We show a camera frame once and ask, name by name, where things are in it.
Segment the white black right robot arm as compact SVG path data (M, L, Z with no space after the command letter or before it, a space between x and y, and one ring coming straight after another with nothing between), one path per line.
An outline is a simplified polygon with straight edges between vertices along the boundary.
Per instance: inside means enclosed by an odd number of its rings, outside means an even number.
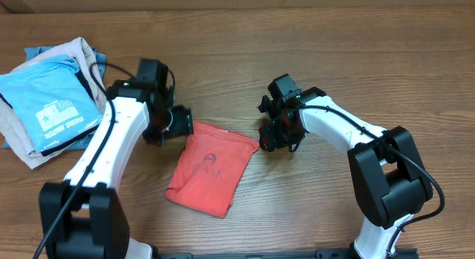
M404 226L433 196L432 183L415 142L405 128L365 122L312 87L302 90L289 74L274 79L258 110L269 116L259 129L264 151L297 150L316 134L347 155L356 202L364 215L361 231L345 249L319 249L317 258L417 258L398 249Z

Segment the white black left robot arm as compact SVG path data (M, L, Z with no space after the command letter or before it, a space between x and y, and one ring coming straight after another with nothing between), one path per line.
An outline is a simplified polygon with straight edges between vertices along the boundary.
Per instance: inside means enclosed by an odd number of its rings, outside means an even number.
M107 105L99 127L61 183L39 193L44 237L34 256L49 258L158 258L156 246L130 235L118 197L134 149L193 133L191 111L174 104L173 71L157 59L141 59L136 75L117 80L102 93Z

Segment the red printed t-shirt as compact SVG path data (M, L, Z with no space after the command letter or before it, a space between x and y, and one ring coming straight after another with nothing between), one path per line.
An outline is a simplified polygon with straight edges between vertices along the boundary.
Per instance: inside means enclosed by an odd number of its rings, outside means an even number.
M224 218L259 143L206 122L196 121L193 127L194 133L187 137L166 197L195 211Z

